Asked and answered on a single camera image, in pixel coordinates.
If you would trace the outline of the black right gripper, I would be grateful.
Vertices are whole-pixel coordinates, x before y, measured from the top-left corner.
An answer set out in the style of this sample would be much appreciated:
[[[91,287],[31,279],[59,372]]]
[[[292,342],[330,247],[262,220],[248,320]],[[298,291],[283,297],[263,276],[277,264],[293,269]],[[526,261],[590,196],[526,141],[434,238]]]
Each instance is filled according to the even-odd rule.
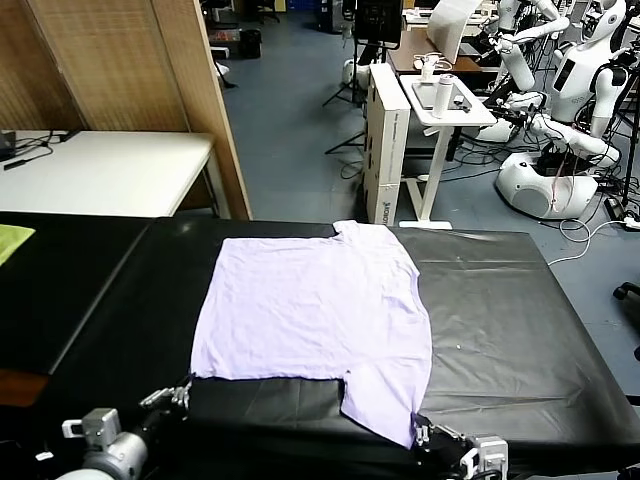
[[[461,459],[474,448],[473,441],[447,425],[433,424],[427,417],[413,417],[414,452],[420,461],[441,469],[458,469]]]

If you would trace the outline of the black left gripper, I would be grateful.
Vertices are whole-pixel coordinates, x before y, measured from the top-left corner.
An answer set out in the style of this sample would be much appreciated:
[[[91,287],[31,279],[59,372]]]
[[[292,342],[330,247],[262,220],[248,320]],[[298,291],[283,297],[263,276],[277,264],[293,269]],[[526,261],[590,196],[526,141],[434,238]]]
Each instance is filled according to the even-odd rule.
[[[149,409],[144,419],[137,424],[132,433],[143,441],[158,441],[175,424],[187,417],[192,381],[183,385],[157,389],[139,401],[140,406],[153,406],[160,400],[171,397],[171,402],[163,402]]]

